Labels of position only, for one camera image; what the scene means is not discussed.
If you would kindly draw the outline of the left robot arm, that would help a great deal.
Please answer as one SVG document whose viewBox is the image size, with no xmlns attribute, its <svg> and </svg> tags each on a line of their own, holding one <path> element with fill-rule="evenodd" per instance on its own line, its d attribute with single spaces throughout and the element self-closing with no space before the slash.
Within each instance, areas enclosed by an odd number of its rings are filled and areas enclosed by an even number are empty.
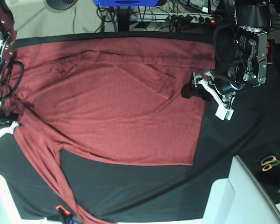
<svg viewBox="0 0 280 224">
<path fill-rule="evenodd" d="M 194 73 L 181 90 L 183 98 L 218 97 L 228 103 L 246 86 L 258 87 L 266 82 L 267 66 L 272 62 L 271 44 L 267 39 L 271 26 L 269 3 L 268 0 L 226 1 L 228 21 L 213 31 L 213 46 L 216 60 L 231 67 L 224 73 L 215 70 Z M 234 40 L 236 56 L 233 59 L 223 59 L 217 48 L 218 34 L 226 28 L 231 29 Z"/>
</svg>

